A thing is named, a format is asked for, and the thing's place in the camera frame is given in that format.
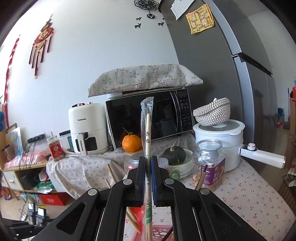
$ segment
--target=child's painting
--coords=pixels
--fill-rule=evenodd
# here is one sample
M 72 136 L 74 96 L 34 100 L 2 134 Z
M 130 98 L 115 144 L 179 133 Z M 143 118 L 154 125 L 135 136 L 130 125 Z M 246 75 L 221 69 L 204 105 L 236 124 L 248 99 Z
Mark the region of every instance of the child's painting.
M 22 140 L 20 137 L 20 127 L 5 135 L 6 144 L 14 148 L 16 156 L 21 156 L 23 153 Z

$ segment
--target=rope basket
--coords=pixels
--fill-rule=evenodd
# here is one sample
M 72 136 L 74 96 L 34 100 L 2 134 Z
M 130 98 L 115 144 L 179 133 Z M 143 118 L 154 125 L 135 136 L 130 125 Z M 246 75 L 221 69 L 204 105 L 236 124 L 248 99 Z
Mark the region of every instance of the rope basket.
M 227 98 L 214 99 L 213 102 L 195 109 L 193 116 L 202 126 L 225 122 L 230 117 L 230 101 Z

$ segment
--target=tiled floor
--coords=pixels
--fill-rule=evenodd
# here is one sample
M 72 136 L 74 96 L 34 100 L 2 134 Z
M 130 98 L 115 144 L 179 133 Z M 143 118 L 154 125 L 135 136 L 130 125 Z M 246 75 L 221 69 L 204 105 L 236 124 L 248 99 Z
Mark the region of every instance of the tiled floor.
M 276 139 L 276 149 L 275 153 L 284 155 L 287 145 L 287 139 L 289 135 L 289 130 L 285 129 L 279 129 Z M 285 175 L 286 170 L 281 170 L 257 161 L 250 161 L 250 164 L 256 169 L 256 171 L 277 191 L 279 191 L 281 184 L 282 184 L 282 176 Z M 46 208 L 47 215 L 50 218 L 57 217 L 61 212 L 63 212 L 72 202 L 74 199 L 70 199 L 68 201 L 68 204 L 66 206 L 52 206 L 52 205 L 46 205 L 44 208 Z M 10 201 L 5 201 L 2 198 L 0 199 L 0 209 L 2 216 L 4 218 L 9 219 L 16 219 L 18 220 L 20 218 L 20 212 L 19 209 L 23 208 L 24 205 L 23 200 L 16 200 L 12 199 Z M 28 209 L 28 206 L 25 205 L 24 212 L 26 213 Z

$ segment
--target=round metal pin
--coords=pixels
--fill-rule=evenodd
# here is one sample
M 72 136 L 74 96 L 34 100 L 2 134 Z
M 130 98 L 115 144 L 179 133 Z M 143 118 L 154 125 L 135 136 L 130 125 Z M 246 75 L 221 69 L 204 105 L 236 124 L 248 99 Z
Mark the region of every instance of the round metal pin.
M 165 183 L 168 185 L 172 185 L 174 183 L 174 180 L 171 178 L 165 179 Z
M 97 190 L 96 189 L 90 189 L 87 193 L 90 195 L 90 196 L 94 196 L 97 194 Z
M 207 188 L 201 188 L 200 193 L 203 194 L 203 195 L 208 195 L 210 193 L 210 191 Z
M 124 185 L 130 185 L 133 181 L 131 179 L 125 179 L 123 180 Z

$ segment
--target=purple label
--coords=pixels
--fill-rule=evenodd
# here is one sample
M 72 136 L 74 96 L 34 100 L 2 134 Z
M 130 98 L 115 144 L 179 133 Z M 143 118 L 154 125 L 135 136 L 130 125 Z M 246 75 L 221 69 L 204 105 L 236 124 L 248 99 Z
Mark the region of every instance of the purple label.
M 215 182 L 217 182 L 224 173 L 224 166 L 225 166 L 225 158 L 214 167 L 207 167 L 205 180 L 203 183 L 206 186 L 212 186 Z M 204 168 L 205 166 L 201 165 L 201 172 L 203 171 Z

